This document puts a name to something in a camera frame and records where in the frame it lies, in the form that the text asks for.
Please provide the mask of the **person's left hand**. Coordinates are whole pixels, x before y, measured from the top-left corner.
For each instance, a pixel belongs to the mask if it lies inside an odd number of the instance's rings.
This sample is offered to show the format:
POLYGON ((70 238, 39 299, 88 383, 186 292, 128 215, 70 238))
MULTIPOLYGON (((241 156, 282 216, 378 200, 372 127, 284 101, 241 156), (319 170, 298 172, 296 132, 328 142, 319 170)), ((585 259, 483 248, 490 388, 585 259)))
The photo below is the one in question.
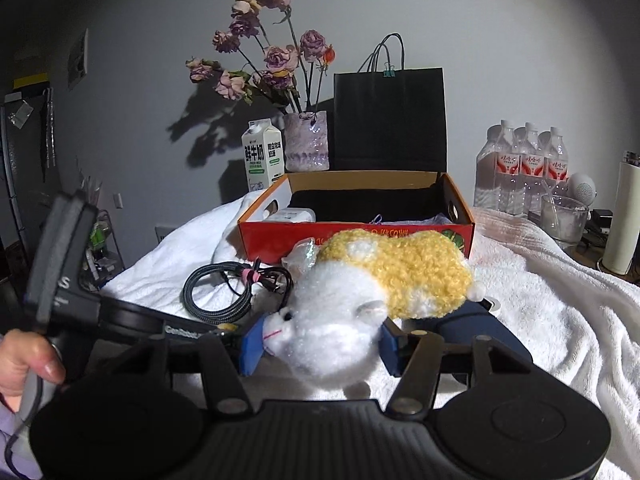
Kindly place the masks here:
POLYGON ((0 344, 0 358, 1 401, 12 412, 20 408, 29 372, 55 385, 64 382, 66 370, 55 348, 37 333, 7 332, 0 344))

